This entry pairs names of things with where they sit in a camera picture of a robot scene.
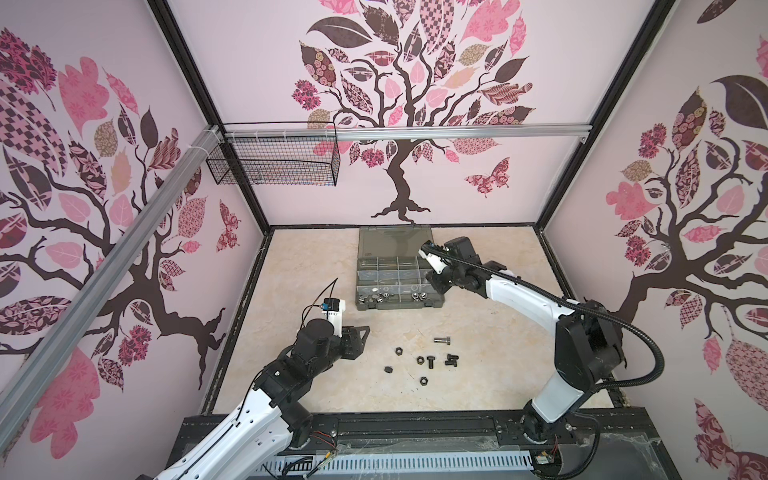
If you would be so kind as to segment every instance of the pink butterfly decal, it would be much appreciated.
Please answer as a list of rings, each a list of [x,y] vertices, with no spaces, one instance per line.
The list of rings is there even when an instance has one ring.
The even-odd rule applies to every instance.
[[[220,252],[225,248],[234,248],[238,245],[237,235],[235,230],[240,225],[240,221],[237,219],[237,215],[231,214],[230,209],[223,201],[219,200],[219,211],[221,212],[221,220],[224,221],[226,227],[224,232],[219,236],[219,240],[216,242],[216,251]]]
[[[505,173],[507,170],[509,170],[509,157],[498,162],[498,165],[493,169],[490,176],[470,175],[464,180],[468,181],[473,187],[477,187],[478,192],[485,195],[485,198],[488,198],[488,193],[493,190],[494,185],[496,187],[509,188],[509,185],[507,185],[509,175]]]

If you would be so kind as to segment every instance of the wire mesh basket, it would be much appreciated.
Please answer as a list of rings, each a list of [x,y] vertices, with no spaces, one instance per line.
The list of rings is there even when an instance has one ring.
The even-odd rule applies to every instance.
[[[245,180],[253,185],[333,185],[339,177],[336,126],[325,121],[251,122],[225,136],[210,153],[208,168],[217,184]]]

